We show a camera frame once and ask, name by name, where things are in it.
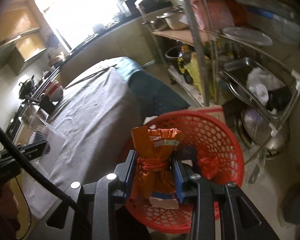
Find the cooking oil bottle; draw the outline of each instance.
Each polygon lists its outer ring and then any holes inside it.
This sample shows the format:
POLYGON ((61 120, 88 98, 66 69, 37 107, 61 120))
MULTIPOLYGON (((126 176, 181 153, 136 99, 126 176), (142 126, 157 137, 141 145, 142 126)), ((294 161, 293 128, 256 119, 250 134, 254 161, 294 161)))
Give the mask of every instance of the cooking oil bottle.
POLYGON ((189 46, 183 44, 181 46, 181 51, 179 52, 178 55, 178 68, 187 84, 192 84, 193 82, 192 77, 190 76, 189 72, 185 68, 185 65, 190 63, 190 60, 191 60, 191 51, 189 49, 189 46))

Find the pink plastic bag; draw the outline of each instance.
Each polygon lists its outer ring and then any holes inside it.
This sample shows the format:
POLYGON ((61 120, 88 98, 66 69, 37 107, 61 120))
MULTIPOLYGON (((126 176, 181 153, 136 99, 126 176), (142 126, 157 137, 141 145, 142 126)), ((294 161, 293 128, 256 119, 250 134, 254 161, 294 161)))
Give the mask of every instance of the pink plastic bag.
MULTIPOLYGON (((192 0, 191 4, 199 25, 199 29, 202 31, 211 31, 208 15, 203 1, 192 0)), ((215 30, 221 30, 225 27, 234 26, 232 14, 224 0, 207 0, 207 4, 215 30)))

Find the crumpled orange bag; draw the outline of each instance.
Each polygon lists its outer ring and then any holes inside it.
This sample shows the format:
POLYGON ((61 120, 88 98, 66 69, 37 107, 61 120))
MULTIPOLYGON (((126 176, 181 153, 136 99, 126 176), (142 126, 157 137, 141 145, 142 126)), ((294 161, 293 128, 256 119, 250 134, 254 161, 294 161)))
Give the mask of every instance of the crumpled orange bag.
POLYGON ((169 159, 183 138, 183 132, 175 128, 148 130, 141 126, 132 129, 138 163, 131 198, 150 198, 153 191, 175 192, 169 159))

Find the floor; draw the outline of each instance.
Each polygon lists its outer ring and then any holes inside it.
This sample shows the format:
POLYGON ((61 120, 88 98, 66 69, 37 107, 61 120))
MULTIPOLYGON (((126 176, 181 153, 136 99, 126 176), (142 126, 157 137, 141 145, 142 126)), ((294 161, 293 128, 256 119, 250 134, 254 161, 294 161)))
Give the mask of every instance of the floor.
MULTIPOLYGON (((162 64, 153 64, 145 70, 167 84, 191 106, 197 106, 179 84, 170 85, 167 71, 162 64)), ((246 166, 245 176, 248 177, 253 168, 251 165, 246 166)), ((280 205, 288 188, 299 181, 291 166, 287 150, 281 150, 280 155, 275 159, 266 161, 264 172, 258 177, 255 184, 248 185, 248 179, 244 178, 241 189, 266 218, 280 240, 296 239, 299 228, 286 223, 280 213, 280 205)), ((216 221, 216 239, 221 239, 219 220, 216 221)))

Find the window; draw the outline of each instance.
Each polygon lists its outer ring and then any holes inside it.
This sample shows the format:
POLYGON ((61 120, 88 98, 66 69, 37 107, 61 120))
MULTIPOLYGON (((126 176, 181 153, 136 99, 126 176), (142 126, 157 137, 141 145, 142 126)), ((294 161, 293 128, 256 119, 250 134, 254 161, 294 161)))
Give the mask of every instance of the window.
POLYGON ((89 35, 93 35, 94 25, 107 25, 113 15, 120 12, 115 0, 34 1, 68 51, 78 46, 89 35))

